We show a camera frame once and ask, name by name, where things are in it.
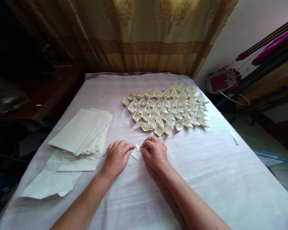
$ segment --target table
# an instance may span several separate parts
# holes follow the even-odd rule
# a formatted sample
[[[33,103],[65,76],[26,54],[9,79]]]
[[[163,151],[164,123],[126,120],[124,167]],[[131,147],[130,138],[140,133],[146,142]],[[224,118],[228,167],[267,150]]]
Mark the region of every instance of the table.
[[[113,121],[107,145],[124,139],[141,144],[153,133],[142,131],[134,123],[122,101],[130,91],[141,88],[163,89],[167,83],[194,84],[187,76],[145,74],[112,76],[101,74],[86,80],[41,145],[13,195],[0,221],[0,229],[49,229],[98,173],[105,157],[94,172],[84,172],[74,189],[65,197],[44,200],[18,198],[20,192],[41,172],[54,149],[51,140],[82,108],[107,110]],[[288,193],[237,134],[235,145],[231,125],[213,104],[207,104],[207,124],[173,132],[160,138],[168,146],[173,167],[186,182],[233,229],[288,229]],[[113,183],[98,207],[89,229],[180,229],[186,223],[169,190],[141,158],[130,157],[126,169]]]

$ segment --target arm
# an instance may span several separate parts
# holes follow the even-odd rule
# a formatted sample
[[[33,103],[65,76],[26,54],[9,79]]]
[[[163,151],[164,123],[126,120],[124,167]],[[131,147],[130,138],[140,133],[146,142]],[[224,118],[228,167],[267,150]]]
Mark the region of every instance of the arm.
[[[190,229],[230,229],[171,166],[165,143],[154,136],[148,137],[141,151],[170,190]]]
[[[87,229],[101,200],[118,175],[125,169],[133,144],[126,141],[109,145],[104,166],[83,193],[73,202],[51,229]]]

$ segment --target curtain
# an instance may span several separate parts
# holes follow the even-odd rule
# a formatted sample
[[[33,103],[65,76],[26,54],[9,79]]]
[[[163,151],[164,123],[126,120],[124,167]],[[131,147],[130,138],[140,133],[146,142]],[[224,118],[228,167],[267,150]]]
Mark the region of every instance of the curtain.
[[[238,1],[5,0],[50,59],[193,79]]]

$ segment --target left hand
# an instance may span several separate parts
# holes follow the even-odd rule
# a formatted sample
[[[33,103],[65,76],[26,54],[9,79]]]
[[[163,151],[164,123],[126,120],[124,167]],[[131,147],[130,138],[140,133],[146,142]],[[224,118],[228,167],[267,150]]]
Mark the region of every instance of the left hand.
[[[134,144],[129,144],[127,141],[116,141],[110,144],[108,155],[100,174],[113,183],[119,174],[124,171],[129,156],[135,147]]]

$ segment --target forearm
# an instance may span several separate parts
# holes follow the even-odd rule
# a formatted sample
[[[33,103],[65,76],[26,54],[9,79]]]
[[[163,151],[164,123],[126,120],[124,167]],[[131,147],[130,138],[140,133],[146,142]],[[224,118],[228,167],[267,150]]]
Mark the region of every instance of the forearm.
[[[230,229],[172,168],[161,175],[190,229]]]
[[[110,186],[110,181],[97,174],[51,229],[87,229]]]

